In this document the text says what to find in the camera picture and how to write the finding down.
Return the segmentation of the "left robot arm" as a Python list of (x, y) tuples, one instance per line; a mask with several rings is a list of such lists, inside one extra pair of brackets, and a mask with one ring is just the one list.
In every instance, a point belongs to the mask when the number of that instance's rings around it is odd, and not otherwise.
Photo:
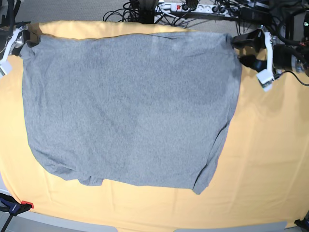
[(270, 65), (275, 78), (282, 73), (309, 73), (309, 2), (307, 0), (272, 0), (263, 9), (246, 3), (238, 9), (244, 22), (259, 24), (252, 32), (233, 38), (236, 49), (251, 47), (256, 52), (265, 49), (271, 57), (259, 60), (255, 55), (244, 55), (240, 62), (258, 73)]

